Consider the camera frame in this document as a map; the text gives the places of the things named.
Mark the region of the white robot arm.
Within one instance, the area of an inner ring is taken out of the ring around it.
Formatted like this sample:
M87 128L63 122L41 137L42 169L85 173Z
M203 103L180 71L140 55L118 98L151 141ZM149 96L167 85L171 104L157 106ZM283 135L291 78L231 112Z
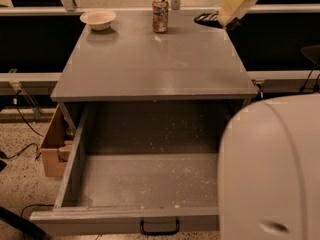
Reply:
M221 240L320 240L319 94L240 110L218 157Z

